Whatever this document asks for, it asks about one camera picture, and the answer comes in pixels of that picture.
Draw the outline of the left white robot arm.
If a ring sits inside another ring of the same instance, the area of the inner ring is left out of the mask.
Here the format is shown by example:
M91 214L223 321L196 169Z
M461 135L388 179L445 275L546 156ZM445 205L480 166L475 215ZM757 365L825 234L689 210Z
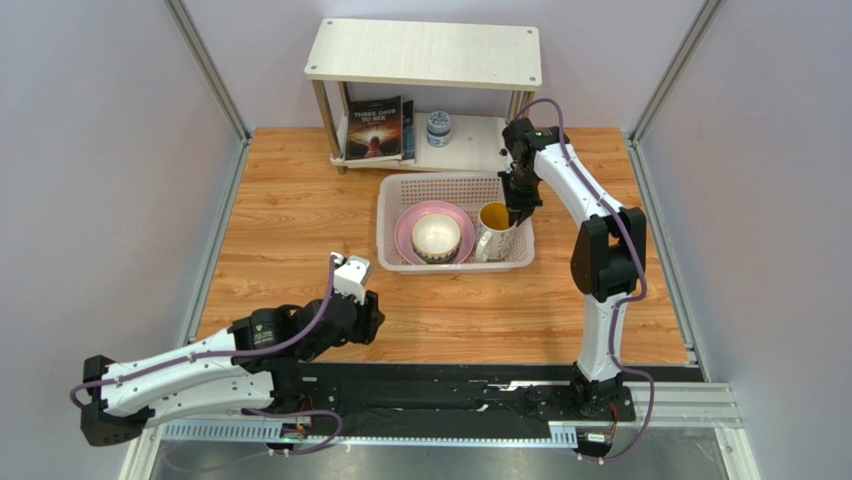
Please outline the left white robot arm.
M332 348L372 343L385 320L367 287L372 271L363 257L333 253L320 299L257 309L208 338L147 359L86 359L69 397L87 442L117 445L205 413L307 414L312 401L302 365Z

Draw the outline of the patterned mug yellow interior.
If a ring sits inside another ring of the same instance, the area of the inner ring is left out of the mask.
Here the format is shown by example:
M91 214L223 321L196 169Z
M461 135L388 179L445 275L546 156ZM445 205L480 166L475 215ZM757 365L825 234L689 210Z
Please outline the patterned mug yellow interior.
M509 255L515 231L504 203L483 205L478 213L475 260L479 263L503 261Z

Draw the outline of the white bowl yellow rim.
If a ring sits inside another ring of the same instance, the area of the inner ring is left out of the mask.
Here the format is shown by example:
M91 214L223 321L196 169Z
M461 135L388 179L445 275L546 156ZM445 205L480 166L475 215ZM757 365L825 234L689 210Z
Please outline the white bowl yellow rim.
M427 264L445 264L458 255L462 230L450 215L431 213L417 220L410 240L414 253L421 260Z

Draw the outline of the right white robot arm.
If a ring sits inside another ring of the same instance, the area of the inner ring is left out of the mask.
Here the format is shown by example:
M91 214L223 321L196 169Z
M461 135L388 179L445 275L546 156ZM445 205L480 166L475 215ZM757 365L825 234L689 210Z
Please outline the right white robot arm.
M580 417L609 412L624 392L619 366L626 304L646 286L647 219L609 195L579 160L557 126L536 128L527 118L503 130L511 161L499 177L510 225L519 226L542 206L540 183L556 193L577 226L570 272L584 297L584 327L570 407Z

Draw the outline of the pink plastic plate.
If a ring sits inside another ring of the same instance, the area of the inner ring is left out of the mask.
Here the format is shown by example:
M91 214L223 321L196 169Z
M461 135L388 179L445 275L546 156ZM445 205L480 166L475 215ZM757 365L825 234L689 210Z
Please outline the pink plastic plate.
M408 208L398 219L395 231L394 242L398 252L402 257L412 265L428 266L428 265L445 265L445 264L427 264L421 260L413 251L410 235L414 224L422 216L431 213L442 213L450 215L454 218L462 230L461 247L455 260L445 264L461 264L467 260L474 249L476 228L468 214L460 207L444 201L425 201L420 202Z

